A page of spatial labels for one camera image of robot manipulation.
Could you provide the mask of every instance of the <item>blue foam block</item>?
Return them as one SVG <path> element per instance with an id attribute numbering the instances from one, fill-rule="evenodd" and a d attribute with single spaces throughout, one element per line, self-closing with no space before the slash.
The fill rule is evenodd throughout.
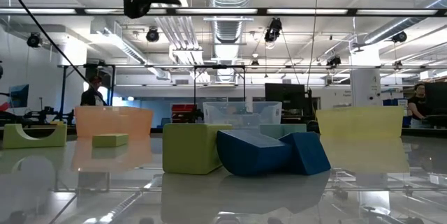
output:
<path id="1" fill-rule="evenodd" d="M 217 153 L 229 172 L 251 176 L 285 166 L 292 147 L 255 130 L 220 130 L 217 132 Z"/>
<path id="2" fill-rule="evenodd" d="M 292 146 L 292 158 L 286 166 L 287 171 L 313 175 L 330 169 L 328 157 L 316 133 L 291 133 L 279 141 Z"/>

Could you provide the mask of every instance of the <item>small green block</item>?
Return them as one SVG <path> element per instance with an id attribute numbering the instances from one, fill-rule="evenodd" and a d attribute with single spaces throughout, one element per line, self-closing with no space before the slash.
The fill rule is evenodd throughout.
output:
<path id="1" fill-rule="evenodd" d="M 166 124 L 163 127 L 163 170 L 182 174 L 208 174 L 222 165 L 217 154 L 218 130 L 226 124 Z"/>
<path id="2" fill-rule="evenodd" d="M 127 144 L 128 134 L 101 134 L 93 136 L 93 147 L 119 147 Z"/>
<path id="3" fill-rule="evenodd" d="M 64 147 L 67 141 L 67 125 L 56 126 L 54 132 L 41 139 L 28 136 L 21 124 L 6 124 L 3 131 L 3 149 Z"/>

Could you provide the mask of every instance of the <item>monitor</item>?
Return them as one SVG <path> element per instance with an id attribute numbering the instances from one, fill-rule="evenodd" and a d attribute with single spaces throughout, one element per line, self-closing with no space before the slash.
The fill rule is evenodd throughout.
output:
<path id="1" fill-rule="evenodd" d="M 433 114 L 447 114 L 447 82 L 425 84 L 425 102 Z"/>
<path id="2" fill-rule="evenodd" d="M 9 87 L 9 108 L 28 107 L 29 84 Z"/>
<path id="3" fill-rule="evenodd" d="M 265 84 L 265 101 L 282 102 L 285 110 L 305 109 L 306 92 L 303 84 Z"/>

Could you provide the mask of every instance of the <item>man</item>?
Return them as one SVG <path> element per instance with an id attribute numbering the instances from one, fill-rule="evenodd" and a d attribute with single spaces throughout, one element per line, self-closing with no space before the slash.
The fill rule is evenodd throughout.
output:
<path id="1" fill-rule="evenodd" d="M 86 90 L 81 96 L 81 106 L 105 106 L 102 101 L 103 95 L 98 91 L 99 87 L 103 85 L 103 79 L 100 76 L 93 76 L 89 79 L 91 87 Z"/>
<path id="2" fill-rule="evenodd" d="M 423 123 L 427 116 L 427 107 L 425 105 L 425 85 L 417 84 L 414 86 L 415 95 L 408 99 L 408 108 L 411 110 L 411 128 L 429 128 Z"/>

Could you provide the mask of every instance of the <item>cable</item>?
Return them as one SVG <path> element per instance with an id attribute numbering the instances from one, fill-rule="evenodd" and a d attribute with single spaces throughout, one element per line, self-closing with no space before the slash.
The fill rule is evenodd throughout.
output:
<path id="1" fill-rule="evenodd" d="M 314 44 L 315 44 L 315 27 L 316 27 L 316 8 L 318 5 L 318 0 L 315 0 L 315 13 L 314 13 L 314 32 L 312 33 L 312 49 L 310 52 L 310 62 L 309 62 L 309 74 L 307 76 L 307 90 L 309 91 L 309 80 L 310 80 L 310 73 L 312 68 L 312 60 L 314 59 Z"/>
<path id="2" fill-rule="evenodd" d="M 23 0 L 18 0 L 20 5 L 23 7 L 23 9 L 25 9 L 25 11 L 27 12 L 27 14 L 30 16 L 30 18 L 33 20 L 33 22 L 37 25 L 37 27 L 42 31 L 43 35 L 45 35 L 45 37 L 49 40 L 49 42 L 53 45 L 53 47 L 56 48 L 56 50 L 58 51 L 58 53 L 60 53 L 60 55 L 65 58 L 65 60 L 67 60 L 67 62 L 70 64 L 70 66 L 73 68 L 73 70 L 87 83 L 89 84 L 90 87 L 93 87 L 93 85 L 91 85 L 91 83 L 89 82 L 89 80 L 87 80 L 87 78 L 78 70 L 78 68 L 76 66 L 74 66 L 74 64 L 70 61 L 70 59 L 65 55 L 65 53 L 59 48 L 59 46 L 56 45 L 56 43 L 51 39 L 51 37 L 48 35 L 48 33 L 44 30 L 44 28 L 42 27 L 42 25 L 38 22 L 38 20 L 36 19 L 36 17 L 34 17 L 33 13 L 31 13 L 31 11 L 28 9 L 27 5 L 23 2 Z M 103 101 L 103 103 L 107 104 L 103 98 L 100 97 L 100 99 Z"/>
<path id="3" fill-rule="evenodd" d="M 281 32 L 282 32 L 282 37 L 284 38 L 284 43 L 286 44 L 288 58 L 291 60 L 291 63 L 292 63 L 293 72 L 295 73 L 296 80 L 298 81 L 298 84 L 300 84 L 300 79 L 298 78 L 298 74 L 296 73 L 296 69 L 295 69 L 295 63 L 293 63 L 291 53 L 288 51 L 288 46 L 287 46 L 286 36 L 284 35 L 284 30 L 281 30 Z"/>

